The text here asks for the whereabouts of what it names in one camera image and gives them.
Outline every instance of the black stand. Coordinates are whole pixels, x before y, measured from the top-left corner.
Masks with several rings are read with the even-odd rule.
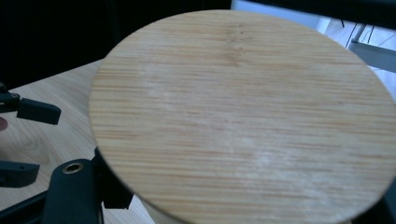
[[[49,189],[0,212],[0,223],[104,223],[105,208],[128,209],[134,195],[111,173],[99,151],[58,166]]]

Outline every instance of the dark background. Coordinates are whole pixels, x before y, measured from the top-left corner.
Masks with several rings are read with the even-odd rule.
[[[13,89],[104,58],[162,18],[231,0],[0,0],[0,82]]]

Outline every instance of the black clamp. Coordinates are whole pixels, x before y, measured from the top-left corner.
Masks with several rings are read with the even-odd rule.
[[[7,91],[0,83],[0,114],[17,111],[17,118],[56,125],[62,110],[56,105],[50,105],[34,100],[21,99],[16,93]]]

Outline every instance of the round wooden board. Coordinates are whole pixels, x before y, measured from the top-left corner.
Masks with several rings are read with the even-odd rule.
[[[212,10],[125,38],[92,84],[97,144],[126,186],[191,223],[336,223],[396,166],[396,109],[327,37]]]

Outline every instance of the light wood surface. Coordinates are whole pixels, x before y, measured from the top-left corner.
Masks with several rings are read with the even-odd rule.
[[[37,181],[21,189],[0,188],[0,211],[48,188],[52,171],[64,162],[91,159],[96,144],[88,119],[88,97],[100,62],[90,63],[55,77],[17,88],[22,97],[54,104],[62,109],[59,125],[0,114],[8,127],[0,132],[0,161],[40,164]],[[130,210],[105,210],[106,223],[153,223],[134,197]]]
[[[191,223],[337,223],[396,166],[396,110],[355,55],[289,21],[202,11],[124,39],[92,84],[95,139],[157,212]]]

